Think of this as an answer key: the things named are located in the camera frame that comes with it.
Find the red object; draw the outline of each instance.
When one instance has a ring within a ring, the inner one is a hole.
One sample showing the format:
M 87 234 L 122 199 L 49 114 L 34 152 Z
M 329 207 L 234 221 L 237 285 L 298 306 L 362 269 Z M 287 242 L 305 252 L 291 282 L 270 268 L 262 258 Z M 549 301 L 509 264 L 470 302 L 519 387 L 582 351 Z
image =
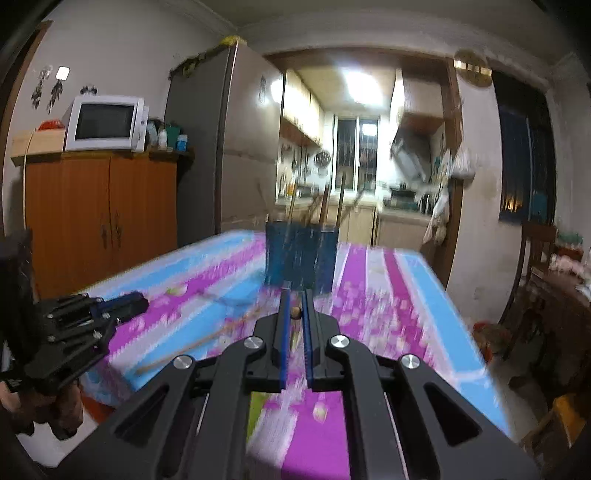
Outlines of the red object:
M 37 130 L 55 130 L 65 128 L 64 124 L 59 119 L 45 120 Z
M 107 418 L 109 418 L 109 415 L 115 411 L 113 407 L 103 405 L 102 403 L 87 397 L 84 395 L 84 393 L 82 393 L 82 404 L 94 421 L 99 424 L 103 423 Z

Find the window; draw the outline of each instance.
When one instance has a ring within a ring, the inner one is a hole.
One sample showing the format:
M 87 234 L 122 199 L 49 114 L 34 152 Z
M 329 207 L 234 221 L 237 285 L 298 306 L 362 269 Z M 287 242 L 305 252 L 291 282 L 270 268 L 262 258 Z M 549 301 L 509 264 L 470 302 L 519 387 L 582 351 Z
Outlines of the window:
M 503 152 L 499 220 L 552 223 L 556 157 L 544 94 L 503 73 L 492 75 Z
M 375 192 L 378 166 L 378 120 L 375 118 L 338 118 L 335 132 L 335 189 Z

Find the wooden cabinet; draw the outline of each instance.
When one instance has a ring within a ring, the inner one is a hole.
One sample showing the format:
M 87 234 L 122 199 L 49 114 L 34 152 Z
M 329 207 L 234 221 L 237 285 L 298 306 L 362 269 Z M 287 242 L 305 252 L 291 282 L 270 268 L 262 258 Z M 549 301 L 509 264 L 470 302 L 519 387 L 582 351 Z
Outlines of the wooden cabinet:
M 350 244 L 371 245 L 372 230 L 374 228 L 374 207 L 357 207 L 349 215 Z
M 111 226 L 117 271 L 177 244 L 176 165 L 149 158 L 111 157 Z
M 176 156 L 64 153 L 27 164 L 25 209 L 42 299 L 177 248 Z
M 411 212 L 399 212 L 397 218 L 379 216 L 376 222 L 376 242 L 379 247 L 405 248 L 420 251 L 429 218 Z
M 308 90 L 301 81 L 298 74 L 288 69 L 285 73 L 285 99 L 283 103 L 283 117 L 291 122 L 297 129 L 304 134 L 302 141 L 314 143 L 317 146 L 322 145 L 322 132 L 324 130 L 324 112 L 316 97 Z M 300 146 L 304 145 L 289 135 L 288 140 L 295 141 Z
M 27 166 L 26 220 L 41 298 L 76 291 L 112 273 L 109 158 Z

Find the doorway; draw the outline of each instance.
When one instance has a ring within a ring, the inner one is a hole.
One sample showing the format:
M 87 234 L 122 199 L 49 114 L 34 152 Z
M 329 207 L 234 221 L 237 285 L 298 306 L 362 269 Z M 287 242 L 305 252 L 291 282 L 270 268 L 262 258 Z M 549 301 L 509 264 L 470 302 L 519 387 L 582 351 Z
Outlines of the doorway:
M 51 21 L 42 22 L 29 37 L 24 47 L 19 52 L 14 63 L 8 70 L 6 78 L 0 85 L 0 172 L 4 172 L 4 157 L 7 151 L 8 129 L 14 106 L 17 102 L 18 92 L 22 81 L 33 60 L 33 56 L 45 36 Z M 0 239 L 4 238 L 4 216 L 2 215 L 2 184 L 0 181 Z

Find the bottle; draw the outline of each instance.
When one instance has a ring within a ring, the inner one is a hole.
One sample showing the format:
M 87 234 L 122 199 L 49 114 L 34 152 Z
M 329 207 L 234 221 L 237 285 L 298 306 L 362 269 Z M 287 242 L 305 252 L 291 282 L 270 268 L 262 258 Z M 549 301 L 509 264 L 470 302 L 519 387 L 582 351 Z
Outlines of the bottle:
M 158 144 L 158 132 L 156 131 L 154 122 L 148 122 L 146 131 L 148 132 L 148 137 L 150 138 L 150 146 L 155 147 Z
M 166 134 L 166 129 L 164 127 L 160 127 L 160 132 L 158 133 L 158 148 L 161 150 L 166 150 L 168 144 L 168 135 Z
M 189 141 L 187 135 L 179 135 L 177 140 L 177 150 L 181 152 L 187 151 L 187 141 Z

